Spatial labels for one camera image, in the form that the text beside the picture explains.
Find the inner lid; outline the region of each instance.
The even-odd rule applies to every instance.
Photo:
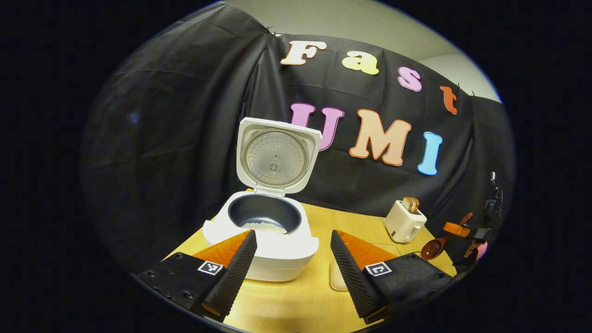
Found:
[[[304,143],[277,129],[253,135],[242,155],[245,171],[265,186],[286,187],[306,174],[308,153]]]

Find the orange letter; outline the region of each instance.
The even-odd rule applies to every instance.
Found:
[[[306,55],[307,58],[311,59],[317,54],[317,47],[321,50],[327,48],[327,44],[323,41],[301,41],[293,40],[290,42],[292,45],[286,58],[280,60],[282,65],[304,65],[306,60],[302,59],[302,56]]]
[[[382,161],[390,165],[403,164],[403,147],[411,125],[406,121],[397,120],[385,133],[380,115],[376,111],[360,109],[358,115],[362,119],[360,134],[356,146],[349,150],[349,154],[358,158],[368,157],[370,153],[367,147],[370,141],[374,159],[378,159],[388,146],[388,151],[382,157]]]
[[[453,103],[453,101],[456,101],[456,95],[452,93],[452,89],[450,89],[450,87],[442,85],[440,86],[440,90],[444,92],[444,105],[446,106],[446,109],[448,112],[456,114],[457,110]]]

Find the yellow letter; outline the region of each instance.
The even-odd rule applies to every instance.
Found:
[[[327,44],[323,41],[301,41],[293,40],[290,42],[292,45],[286,58],[280,60],[282,65],[304,65],[306,60],[302,59],[303,55],[311,59],[317,54],[317,47],[321,50],[327,48]]]
[[[349,150],[349,154],[358,158],[368,157],[370,153],[367,147],[370,141],[374,159],[378,159],[388,146],[388,151],[382,157],[382,161],[390,165],[403,164],[403,147],[411,125],[404,120],[397,120],[385,133],[380,116],[376,111],[360,109],[358,115],[362,119],[360,134],[356,146]]]
[[[348,57],[341,61],[346,68],[353,69],[354,71],[362,71],[370,75],[378,73],[378,69],[376,68],[377,62],[375,56],[360,51],[349,51]]]

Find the rice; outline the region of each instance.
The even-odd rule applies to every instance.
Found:
[[[250,222],[250,223],[245,223],[243,226],[243,228],[246,229],[253,229],[253,230],[257,230],[257,231],[265,231],[265,232],[271,232],[271,233],[286,233],[287,230],[279,227],[277,225],[271,224],[269,222]]]

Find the peach letter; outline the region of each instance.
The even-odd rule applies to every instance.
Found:
[[[370,53],[360,51],[349,51],[348,57],[341,60],[341,63],[354,71],[362,71],[366,74],[374,75],[378,73],[376,68],[377,59]]]
[[[323,41],[301,41],[293,40],[290,42],[292,45],[286,58],[280,60],[282,65],[304,65],[306,60],[302,59],[302,56],[306,55],[307,58],[311,59],[317,54],[317,48],[324,50],[327,48],[327,44]]]
[[[370,141],[374,159],[378,159],[388,146],[382,161],[390,165],[403,164],[403,147],[411,125],[404,120],[396,120],[385,133],[380,115],[376,111],[360,109],[358,115],[362,119],[360,133],[356,146],[349,150],[349,154],[358,158],[368,157],[370,153],[367,148]]]
[[[399,67],[399,83],[407,89],[421,91],[422,84],[419,82],[419,73],[407,67]]]
[[[457,110],[454,107],[454,101],[456,101],[456,95],[452,92],[452,89],[450,89],[450,87],[446,87],[446,86],[440,86],[440,90],[442,90],[444,92],[444,105],[446,106],[446,109],[448,110],[448,112],[452,113],[452,114],[456,114]]]

